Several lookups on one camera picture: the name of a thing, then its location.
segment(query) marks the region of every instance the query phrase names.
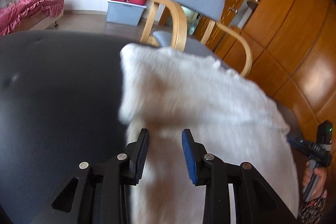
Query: gray seat cushion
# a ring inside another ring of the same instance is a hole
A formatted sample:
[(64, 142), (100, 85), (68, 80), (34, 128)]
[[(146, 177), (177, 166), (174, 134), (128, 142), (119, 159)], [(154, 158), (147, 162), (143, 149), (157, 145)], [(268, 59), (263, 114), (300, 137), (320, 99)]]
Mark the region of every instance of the gray seat cushion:
[[(170, 47), (171, 37), (173, 35), (171, 32), (156, 31), (152, 35), (160, 47)], [(230, 67), (224, 63), (223, 60), (219, 59), (211, 50), (209, 50), (205, 45), (201, 44), (197, 39), (187, 37), (184, 52), (203, 57), (213, 56), (215, 59), (220, 60), (221, 67), (224, 69), (230, 69)]]

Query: wooden chair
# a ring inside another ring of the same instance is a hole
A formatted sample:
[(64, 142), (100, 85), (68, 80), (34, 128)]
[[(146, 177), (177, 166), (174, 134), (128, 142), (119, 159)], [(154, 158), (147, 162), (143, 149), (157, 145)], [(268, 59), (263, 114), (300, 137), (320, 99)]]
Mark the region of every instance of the wooden chair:
[[(150, 43), (160, 47), (173, 47), (180, 51), (199, 56), (213, 56), (220, 60), (205, 43), (210, 37), (215, 24), (224, 32), (235, 37), (244, 47), (246, 53), (245, 67), (241, 72), (241, 76), (246, 76), (252, 66), (252, 51), (247, 41), (235, 31), (229, 29), (221, 23), (221, 14), (224, 8), (225, 0), (151, 0), (152, 6), (146, 21), (145, 28), (141, 36), (141, 42)], [(165, 5), (172, 16), (173, 31), (156, 31), (150, 36), (151, 29), (154, 23), (155, 15), (157, 14), (159, 4)], [(201, 41), (187, 37), (187, 20), (181, 8), (181, 5), (188, 7), (206, 17), (210, 18), (207, 29)], [(221, 66), (229, 68), (222, 60)]]

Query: hand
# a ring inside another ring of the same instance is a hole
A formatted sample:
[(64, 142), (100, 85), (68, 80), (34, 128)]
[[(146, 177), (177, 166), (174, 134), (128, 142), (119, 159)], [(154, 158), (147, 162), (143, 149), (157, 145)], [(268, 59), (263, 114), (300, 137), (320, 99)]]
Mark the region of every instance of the hand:
[[(314, 173), (319, 177), (319, 181), (317, 182), (317, 185), (313, 191), (313, 194), (311, 195), (311, 198), (309, 201), (315, 199), (315, 198), (319, 198), (322, 193), (323, 193), (323, 186), (326, 182), (326, 178), (327, 178), (327, 169), (326, 168), (315, 168), (314, 169)], [(304, 177), (302, 180), (302, 186), (305, 187), (308, 185), (308, 183), (310, 182), (310, 177), (309, 177), (309, 168), (306, 168), (305, 172), (304, 172)]]

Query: floral sleeve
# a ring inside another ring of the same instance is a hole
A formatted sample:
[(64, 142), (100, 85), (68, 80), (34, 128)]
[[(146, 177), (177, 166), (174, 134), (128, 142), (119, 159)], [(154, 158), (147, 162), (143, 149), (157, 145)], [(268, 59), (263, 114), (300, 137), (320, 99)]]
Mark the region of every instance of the floral sleeve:
[(298, 215), (300, 224), (318, 224), (326, 204), (327, 190), (325, 189), (319, 198), (304, 203)]

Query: chair armrest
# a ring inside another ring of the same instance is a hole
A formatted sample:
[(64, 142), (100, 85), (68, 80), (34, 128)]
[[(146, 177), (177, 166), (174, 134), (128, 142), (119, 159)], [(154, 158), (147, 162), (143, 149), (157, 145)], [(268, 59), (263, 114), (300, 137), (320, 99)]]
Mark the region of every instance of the chair armrest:
[(208, 41), (210, 35), (211, 35), (211, 32), (213, 30), (213, 27), (215, 26), (215, 21), (213, 20), (209, 20), (209, 23), (208, 23), (208, 26), (205, 30), (205, 33), (204, 35), (202, 36), (202, 40), (201, 40), (201, 44), (205, 45), (206, 42)]
[(237, 39), (243, 45), (244, 50), (245, 50), (245, 54), (246, 54), (246, 62), (245, 62), (245, 67), (242, 70), (242, 72), (240, 73), (240, 75), (243, 76), (243, 77), (247, 76), (249, 74), (250, 70), (251, 70), (251, 67), (252, 67), (252, 51), (251, 51), (251, 48), (250, 48), (249, 44), (244, 39), (244, 37), (242, 37), (241, 35), (239, 35), (235, 31), (231, 30), (230, 28), (226, 27), (222, 23), (216, 22), (216, 25), (222, 31), (224, 31), (224, 32), (228, 33), (229, 35), (233, 36), (235, 39)]
[(172, 48), (175, 48), (183, 52), (184, 47), (185, 47), (186, 38), (187, 38), (188, 28), (187, 28), (187, 19), (186, 19), (186, 16), (181, 6), (171, 0), (151, 0), (151, 1), (153, 1), (154, 4), (151, 6), (151, 11), (148, 16), (150, 19), (149, 20), (147, 19), (148, 27), (146, 28), (147, 26), (147, 23), (146, 23), (145, 29), (142, 33), (142, 39), (145, 40), (147, 36), (149, 37), (151, 28), (154, 22), (154, 17), (157, 13), (158, 4), (162, 4), (168, 8), (172, 16), (172, 19), (173, 19), (173, 35), (172, 35), (170, 46)]
[(149, 35), (151, 34), (151, 30), (154, 24), (155, 16), (158, 12), (159, 4), (152, 2), (151, 8), (149, 10), (149, 14), (146, 20), (145, 28), (143, 29), (140, 42), (147, 43), (149, 39)]

